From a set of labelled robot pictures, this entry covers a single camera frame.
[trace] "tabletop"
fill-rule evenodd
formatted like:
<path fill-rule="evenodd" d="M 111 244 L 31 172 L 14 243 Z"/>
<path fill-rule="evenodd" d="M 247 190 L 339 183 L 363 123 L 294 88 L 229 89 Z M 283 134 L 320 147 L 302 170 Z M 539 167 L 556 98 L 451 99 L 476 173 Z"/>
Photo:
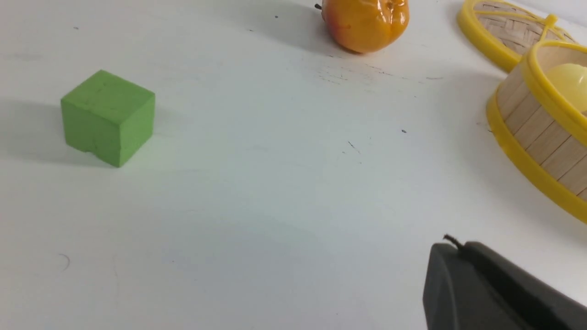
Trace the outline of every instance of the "tabletop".
<path fill-rule="evenodd" d="M 0 328 L 425 329 L 445 233 L 587 304 L 587 226 L 498 147 L 461 4 L 359 56 L 303 0 L 4 0 Z M 99 69 L 157 95 L 120 169 L 63 139 Z"/>

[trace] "orange apple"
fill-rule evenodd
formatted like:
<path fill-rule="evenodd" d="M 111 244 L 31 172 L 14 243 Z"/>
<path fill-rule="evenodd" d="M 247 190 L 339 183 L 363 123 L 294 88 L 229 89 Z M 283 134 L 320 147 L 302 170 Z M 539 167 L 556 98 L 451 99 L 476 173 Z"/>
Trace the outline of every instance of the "orange apple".
<path fill-rule="evenodd" d="M 394 42 L 410 21 L 408 0 L 322 0 L 322 18 L 341 46 L 375 52 Z"/>

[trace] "yellow plastic band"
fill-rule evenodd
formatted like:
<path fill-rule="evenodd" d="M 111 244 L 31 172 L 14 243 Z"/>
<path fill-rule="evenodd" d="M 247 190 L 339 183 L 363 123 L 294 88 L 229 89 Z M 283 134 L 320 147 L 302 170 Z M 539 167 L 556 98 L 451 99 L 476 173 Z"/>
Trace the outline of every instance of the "yellow plastic band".
<path fill-rule="evenodd" d="M 487 120 L 504 153 L 536 188 L 562 209 L 587 223 L 587 202 L 558 183 L 519 145 L 501 117 L 496 97 L 494 94 L 487 103 Z"/>
<path fill-rule="evenodd" d="M 539 22 L 539 23 L 544 21 L 544 19 L 542 19 L 542 18 L 530 17 L 530 16 L 519 14 L 516 12 L 500 12 L 500 11 L 489 12 L 489 11 L 475 11 L 475 10 L 473 10 L 473 11 L 475 14 L 478 14 L 478 15 L 511 16 L 511 17 L 523 18 L 527 21 Z"/>
<path fill-rule="evenodd" d="M 544 38 L 546 38 L 546 34 L 548 33 L 548 30 L 552 30 L 552 33 L 554 33 L 559 39 L 564 39 L 560 33 L 557 33 L 556 30 L 554 29 L 554 25 L 556 24 L 556 22 L 558 21 L 558 17 L 556 17 L 556 15 L 550 14 L 546 17 L 546 19 L 544 20 L 544 30 L 542 30 L 542 35 L 540 35 L 540 41 L 543 41 Z"/>

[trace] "block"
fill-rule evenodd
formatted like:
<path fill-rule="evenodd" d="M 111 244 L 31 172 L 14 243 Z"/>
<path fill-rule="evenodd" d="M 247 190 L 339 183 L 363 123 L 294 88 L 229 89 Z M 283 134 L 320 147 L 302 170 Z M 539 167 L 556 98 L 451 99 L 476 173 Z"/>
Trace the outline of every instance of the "block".
<path fill-rule="evenodd" d="M 100 70 L 61 99 L 68 145 L 120 167 L 153 135 L 155 94 Z"/>

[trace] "bamboo basket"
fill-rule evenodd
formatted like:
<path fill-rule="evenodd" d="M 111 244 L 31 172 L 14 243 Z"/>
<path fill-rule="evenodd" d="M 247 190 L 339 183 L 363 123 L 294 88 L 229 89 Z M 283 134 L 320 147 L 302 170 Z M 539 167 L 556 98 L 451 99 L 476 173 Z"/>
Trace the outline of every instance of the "bamboo basket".
<path fill-rule="evenodd" d="M 557 19 L 555 15 L 541 18 L 508 2 L 485 0 L 466 0 L 457 16 L 469 41 L 507 72 L 539 41 L 576 43 L 555 26 Z"/>
<path fill-rule="evenodd" d="M 518 169 L 555 203 L 587 222 L 587 117 L 545 75 L 564 63 L 587 66 L 587 48 L 560 41 L 534 45 L 488 102 L 487 117 Z"/>

